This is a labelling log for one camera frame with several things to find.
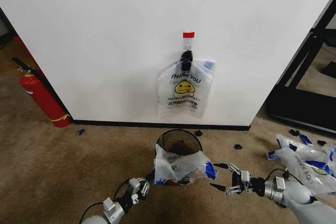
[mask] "crumpled plastic bag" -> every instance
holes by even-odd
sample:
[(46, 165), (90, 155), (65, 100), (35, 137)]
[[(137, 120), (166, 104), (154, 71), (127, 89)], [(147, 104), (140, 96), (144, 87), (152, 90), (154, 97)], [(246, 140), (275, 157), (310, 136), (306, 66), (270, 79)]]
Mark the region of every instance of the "crumpled plastic bag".
[[(266, 154), (268, 160), (280, 159), (288, 171), (307, 186), (312, 195), (323, 198), (325, 194), (334, 194), (336, 191), (336, 178), (333, 177), (336, 167), (334, 148), (326, 146), (319, 150), (282, 135), (277, 135), (277, 141), (281, 149), (268, 152)], [(318, 167), (318, 162), (328, 165), (328, 169)]]
[(178, 184), (189, 184), (200, 177), (210, 180), (216, 179), (217, 171), (202, 151), (191, 155), (179, 156), (165, 151), (158, 144), (155, 145), (155, 150), (154, 183), (156, 185), (164, 184), (167, 180)]

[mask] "black baseboard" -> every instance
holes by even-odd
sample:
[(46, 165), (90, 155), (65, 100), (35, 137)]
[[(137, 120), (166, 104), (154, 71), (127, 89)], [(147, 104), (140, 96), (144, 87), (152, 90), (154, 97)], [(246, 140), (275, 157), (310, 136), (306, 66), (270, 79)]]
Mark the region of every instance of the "black baseboard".
[(89, 121), (89, 120), (73, 120), (73, 123), (85, 124), (85, 125), (104, 125), (104, 126), (229, 130), (229, 131), (248, 131), (251, 127), (251, 125), (238, 126), (238, 125), (179, 124), (179, 123), (135, 123), (135, 122), (109, 122), (109, 121)]

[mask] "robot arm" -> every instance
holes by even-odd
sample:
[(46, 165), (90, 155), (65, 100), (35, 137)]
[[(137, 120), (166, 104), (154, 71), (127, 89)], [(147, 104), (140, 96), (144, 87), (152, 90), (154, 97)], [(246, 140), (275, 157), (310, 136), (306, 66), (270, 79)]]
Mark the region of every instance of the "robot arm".
[(130, 179), (123, 196), (114, 201), (111, 198), (103, 201), (104, 216), (92, 216), (83, 224), (118, 224), (121, 218), (128, 214), (130, 208), (139, 202), (139, 199), (146, 199), (152, 179), (153, 173), (148, 174), (146, 178)]
[(232, 172), (232, 187), (211, 184), (226, 195), (256, 193), (267, 197), (280, 207), (288, 207), (297, 217), (300, 224), (329, 224), (336, 220), (336, 211), (310, 196), (307, 187), (296, 181), (286, 181), (282, 177), (273, 180), (252, 178), (249, 171), (240, 170), (232, 163), (214, 164), (214, 166), (229, 169)]

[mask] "black debris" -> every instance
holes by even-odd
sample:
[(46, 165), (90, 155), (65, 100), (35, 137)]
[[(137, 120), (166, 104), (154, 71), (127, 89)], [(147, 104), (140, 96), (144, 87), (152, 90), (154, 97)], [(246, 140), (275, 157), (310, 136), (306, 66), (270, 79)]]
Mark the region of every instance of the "black debris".
[(78, 135), (82, 136), (82, 134), (84, 133), (84, 129), (78, 130)]
[(320, 146), (323, 146), (326, 144), (326, 141), (323, 141), (323, 140), (317, 140), (317, 143), (320, 145)]
[(298, 135), (300, 135), (300, 132), (299, 132), (299, 131), (296, 131), (296, 130), (293, 130), (293, 129), (291, 129), (291, 130), (289, 131), (289, 133), (290, 133), (291, 135), (293, 135), (293, 136), (298, 136)]
[(202, 136), (203, 135), (203, 132), (198, 130), (198, 131), (195, 131), (195, 136)]
[(289, 148), (291, 148), (293, 151), (296, 151), (298, 148), (295, 145), (289, 144)]
[(243, 147), (240, 144), (235, 144), (233, 148), (236, 150), (241, 150)]

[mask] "red tape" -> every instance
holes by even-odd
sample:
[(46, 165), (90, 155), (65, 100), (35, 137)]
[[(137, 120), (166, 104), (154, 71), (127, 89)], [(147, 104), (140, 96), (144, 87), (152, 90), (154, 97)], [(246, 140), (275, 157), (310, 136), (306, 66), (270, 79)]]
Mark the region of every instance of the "red tape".
[(194, 38), (195, 37), (195, 32), (192, 33), (183, 33), (183, 38)]

